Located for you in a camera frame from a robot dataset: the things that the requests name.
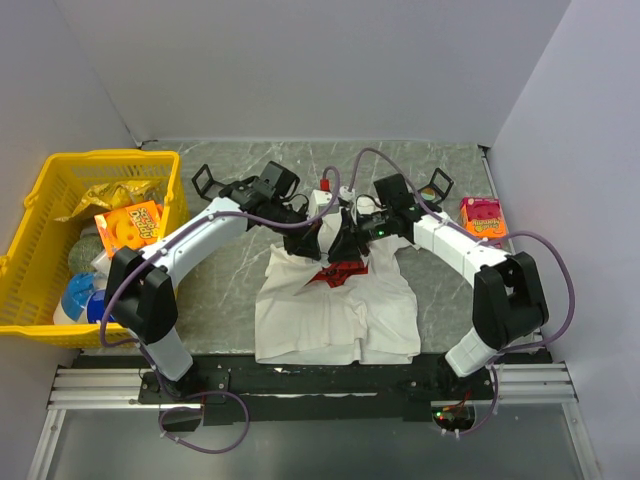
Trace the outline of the white Coca-Cola t-shirt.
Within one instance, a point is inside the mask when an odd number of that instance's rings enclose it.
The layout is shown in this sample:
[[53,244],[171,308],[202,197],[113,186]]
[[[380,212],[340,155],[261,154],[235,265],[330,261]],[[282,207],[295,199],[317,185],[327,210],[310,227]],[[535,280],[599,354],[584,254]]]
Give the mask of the white Coca-Cola t-shirt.
[[341,286],[316,279],[322,263],[271,246],[255,300],[255,359],[261,364],[409,364],[421,351],[416,295],[402,276],[391,235],[375,241],[367,271]]

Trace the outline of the green round brooch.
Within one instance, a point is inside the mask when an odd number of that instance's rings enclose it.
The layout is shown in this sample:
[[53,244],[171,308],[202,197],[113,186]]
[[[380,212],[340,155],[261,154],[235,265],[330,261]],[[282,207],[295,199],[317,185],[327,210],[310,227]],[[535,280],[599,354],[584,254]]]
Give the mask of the green round brooch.
[[432,189],[423,189],[420,193],[422,198],[426,201],[434,201],[437,197],[436,193]]

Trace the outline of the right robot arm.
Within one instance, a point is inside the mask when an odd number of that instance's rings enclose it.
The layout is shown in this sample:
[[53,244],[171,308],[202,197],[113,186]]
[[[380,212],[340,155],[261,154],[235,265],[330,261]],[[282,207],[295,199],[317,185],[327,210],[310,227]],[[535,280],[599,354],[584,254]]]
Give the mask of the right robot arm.
[[455,228],[443,213],[428,213],[395,174],[374,183],[378,201],[371,213],[357,211],[358,200],[339,188],[341,225],[329,260],[366,256],[375,241],[396,235],[424,249],[460,274],[473,289],[472,327],[444,356],[437,386],[456,399],[471,388],[472,374],[514,341],[543,326],[548,307],[535,260],[486,246]]

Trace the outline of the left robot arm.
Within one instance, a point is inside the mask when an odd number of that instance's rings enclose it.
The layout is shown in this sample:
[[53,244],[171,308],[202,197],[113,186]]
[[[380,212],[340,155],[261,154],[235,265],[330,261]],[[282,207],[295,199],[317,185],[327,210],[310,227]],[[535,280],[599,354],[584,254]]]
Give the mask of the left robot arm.
[[318,260],[321,220],[335,205],[328,180],[294,209],[299,177],[269,162],[258,176],[223,184],[192,220],[140,250],[121,248],[112,258],[105,291],[105,320],[115,319],[156,373],[174,401],[198,389],[197,368],[176,330],[176,288],[201,262],[255,226],[282,234],[294,253]]

